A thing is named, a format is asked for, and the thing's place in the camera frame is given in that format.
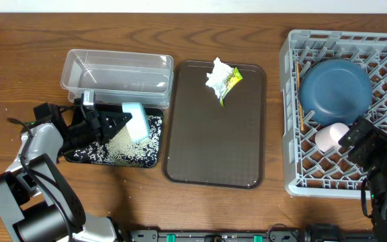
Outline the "light blue rice bowl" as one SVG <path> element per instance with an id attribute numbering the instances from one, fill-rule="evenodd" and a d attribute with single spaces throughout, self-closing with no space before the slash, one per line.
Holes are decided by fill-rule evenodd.
<path id="1" fill-rule="evenodd" d="M 124 114 L 130 114 L 132 116 L 126 123 L 126 128 L 132 142 L 139 143 L 148 138 L 150 128 L 143 105 L 139 102 L 124 102 L 122 103 L 122 111 Z"/>

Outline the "pink cup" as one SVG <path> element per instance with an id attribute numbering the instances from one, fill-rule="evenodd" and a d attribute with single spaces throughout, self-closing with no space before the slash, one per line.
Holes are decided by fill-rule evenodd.
<path id="1" fill-rule="evenodd" d="M 329 149 L 340 149 L 339 140 L 349 131 L 349 127 L 343 123 L 334 123 L 320 129 L 315 134 L 315 144 L 320 151 L 326 152 Z"/>

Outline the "blue plate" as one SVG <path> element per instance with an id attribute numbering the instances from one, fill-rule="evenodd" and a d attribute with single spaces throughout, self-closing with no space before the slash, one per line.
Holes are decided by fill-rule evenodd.
<path id="1" fill-rule="evenodd" d="M 300 103 L 312 120 L 328 126 L 352 124 L 372 104 L 372 83 L 359 65 L 344 59 L 330 59 L 314 65 L 300 85 Z"/>

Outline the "white tissue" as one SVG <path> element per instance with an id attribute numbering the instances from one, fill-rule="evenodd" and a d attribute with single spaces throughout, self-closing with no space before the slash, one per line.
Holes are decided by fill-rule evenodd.
<path id="1" fill-rule="evenodd" d="M 232 74 L 233 68 L 223 63 L 218 57 L 213 61 L 213 64 L 212 72 L 206 74 L 208 78 L 206 86 L 211 87 L 216 97 L 220 98 L 226 91 L 226 80 Z"/>

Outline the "yellow green snack wrapper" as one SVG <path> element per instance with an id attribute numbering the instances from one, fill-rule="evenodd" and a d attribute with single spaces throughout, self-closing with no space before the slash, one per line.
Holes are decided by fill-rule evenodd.
<path id="1" fill-rule="evenodd" d="M 239 82 L 243 79 L 243 76 L 239 72 L 238 68 L 235 67 L 232 70 L 232 73 L 227 77 L 226 82 L 225 82 L 225 90 L 221 94 L 219 101 L 220 105 L 224 107 L 224 99 L 226 95 L 230 92 L 230 90 Z"/>

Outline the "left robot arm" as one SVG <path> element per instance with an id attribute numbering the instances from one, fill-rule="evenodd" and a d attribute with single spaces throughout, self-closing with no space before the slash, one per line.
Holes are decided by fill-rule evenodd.
<path id="1" fill-rule="evenodd" d="M 58 170 L 61 156 L 98 142 L 106 144 L 134 114 L 107 104 L 75 104 L 73 122 L 62 116 L 67 106 L 43 103 L 34 108 L 33 124 L 21 124 L 21 147 L 0 175 L 0 217 L 13 241 L 131 241 L 111 218 L 87 214 Z"/>

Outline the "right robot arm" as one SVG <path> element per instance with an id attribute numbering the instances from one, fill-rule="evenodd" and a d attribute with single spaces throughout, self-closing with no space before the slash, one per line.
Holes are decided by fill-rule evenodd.
<path id="1" fill-rule="evenodd" d="M 387 133 L 358 118 L 339 140 L 349 148 L 347 159 L 366 173 L 361 184 L 361 208 L 378 241 L 387 241 Z"/>

